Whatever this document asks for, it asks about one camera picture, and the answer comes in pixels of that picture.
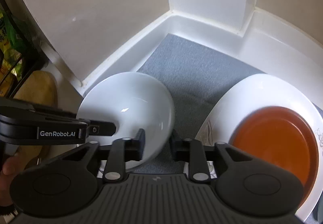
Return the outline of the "person's left hand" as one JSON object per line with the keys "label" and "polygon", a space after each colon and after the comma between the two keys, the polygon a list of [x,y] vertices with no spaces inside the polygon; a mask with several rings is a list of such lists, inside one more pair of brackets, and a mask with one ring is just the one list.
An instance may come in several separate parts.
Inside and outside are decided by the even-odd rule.
{"label": "person's left hand", "polygon": [[1,169],[1,206],[12,204],[9,187],[15,176],[22,172],[30,161],[45,157],[49,149],[50,146],[20,146],[15,155],[4,162]]}

